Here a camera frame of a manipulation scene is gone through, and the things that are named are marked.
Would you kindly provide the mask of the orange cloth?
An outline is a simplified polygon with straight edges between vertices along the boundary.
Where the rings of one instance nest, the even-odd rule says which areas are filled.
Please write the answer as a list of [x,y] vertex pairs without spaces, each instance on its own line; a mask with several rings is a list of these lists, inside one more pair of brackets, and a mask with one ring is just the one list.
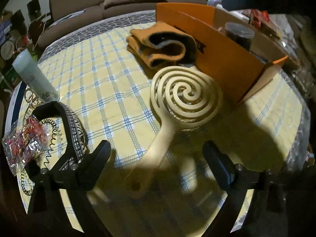
[[152,69],[196,62],[195,39],[164,22],[146,29],[131,29],[126,42],[127,50]]

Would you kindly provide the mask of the yellow checked tablecloth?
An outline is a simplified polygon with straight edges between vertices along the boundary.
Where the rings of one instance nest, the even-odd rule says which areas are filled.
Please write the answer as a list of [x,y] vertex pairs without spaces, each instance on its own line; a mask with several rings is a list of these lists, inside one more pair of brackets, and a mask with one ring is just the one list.
[[113,236],[201,236],[226,199],[202,155],[213,140],[235,163],[279,172],[298,142],[309,110],[285,73],[245,103],[194,132],[178,133],[152,189],[130,199],[123,181],[157,135],[150,108],[153,73],[126,49],[129,27],[88,38],[50,56],[39,68],[87,132],[88,147],[108,140],[113,154],[87,193]]

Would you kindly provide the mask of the bag of colourful hair ties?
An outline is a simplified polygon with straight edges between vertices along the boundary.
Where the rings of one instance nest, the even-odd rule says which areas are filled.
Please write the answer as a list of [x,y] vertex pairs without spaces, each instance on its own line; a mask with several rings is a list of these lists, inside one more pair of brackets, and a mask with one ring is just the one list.
[[18,171],[36,159],[48,146],[48,132],[38,119],[31,115],[23,125],[18,121],[2,138],[2,145],[11,173]]

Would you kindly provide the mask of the pale green tube bottle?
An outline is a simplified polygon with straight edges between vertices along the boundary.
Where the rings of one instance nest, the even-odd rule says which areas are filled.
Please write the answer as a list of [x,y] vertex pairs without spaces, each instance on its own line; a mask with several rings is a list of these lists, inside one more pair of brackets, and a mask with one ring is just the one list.
[[39,69],[37,62],[27,49],[17,56],[12,66],[23,82],[40,100],[43,102],[59,100],[59,93]]

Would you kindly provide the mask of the grey stone pattern table cover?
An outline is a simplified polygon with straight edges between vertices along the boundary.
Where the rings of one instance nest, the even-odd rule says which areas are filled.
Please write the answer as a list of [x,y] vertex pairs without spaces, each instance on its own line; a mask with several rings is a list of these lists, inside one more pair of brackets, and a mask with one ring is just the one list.
[[43,52],[38,63],[40,64],[44,62],[46,59],[56,55],[57,53],[67,49],[72,45],[78,44],[94,36],[106,33],[115,28],[153,22],[155,22],[155,10],[132,12],[108,19],[103,19],[99,22],[92,23],[88,26],[71,32],[70,34],[63,36],[50,44]]

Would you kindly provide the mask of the brown sofa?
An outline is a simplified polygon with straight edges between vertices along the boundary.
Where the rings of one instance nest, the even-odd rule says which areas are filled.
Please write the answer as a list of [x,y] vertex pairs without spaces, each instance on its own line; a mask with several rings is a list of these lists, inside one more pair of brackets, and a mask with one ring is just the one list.
[[51,17],[54,22],[72,14],[82,11],[83,13],[72,18],[67,18],[61,23],[51,25],[39,37],[38,47],[45,49],[47,46],[89,24],[103,19],[119,16],[126,13],[144,10],[153,10],[159,2],[180,2],[206,4],[206,0],[143,0],[131,4],[105,6],[104,0],[49,0]]

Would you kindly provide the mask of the black patterned headband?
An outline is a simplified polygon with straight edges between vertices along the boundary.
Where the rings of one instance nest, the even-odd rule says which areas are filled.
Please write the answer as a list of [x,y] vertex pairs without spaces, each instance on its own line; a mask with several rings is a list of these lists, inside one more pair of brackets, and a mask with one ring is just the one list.
[[66,151],[55,163],[58,170],[66,170],[72,164],[80,163],[89,153],[87,134],[78,116],[67,105],[52,101],[38,106],[32,112],[38,120],[60,117],[63,122],[67,147]]

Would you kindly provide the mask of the orange cardboard box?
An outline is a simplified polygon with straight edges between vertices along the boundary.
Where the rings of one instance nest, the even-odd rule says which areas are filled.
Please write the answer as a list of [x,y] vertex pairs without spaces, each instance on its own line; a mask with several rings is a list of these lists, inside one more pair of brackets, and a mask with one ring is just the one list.
[[196,67],[221,87],[226,100],[238,104],[268,84],[287,55],[259,31],[250,50],[226,37],[227,22],[243,22],[215,7],[193,3],[159,3],[156,20],[193,36],[198,44]]

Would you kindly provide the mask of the cream spiral hair brush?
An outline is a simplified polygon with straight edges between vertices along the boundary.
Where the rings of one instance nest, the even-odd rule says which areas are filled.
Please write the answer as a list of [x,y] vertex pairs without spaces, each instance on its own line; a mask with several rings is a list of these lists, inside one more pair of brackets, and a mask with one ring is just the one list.
[[161,128],[126,177],[126,188],[133,199],[141,198],[149,189],[176,133],[194,130],[213,119],[222,106],[223,93],[210,76],[183,66],[169,66],[153,77],[150,102]]

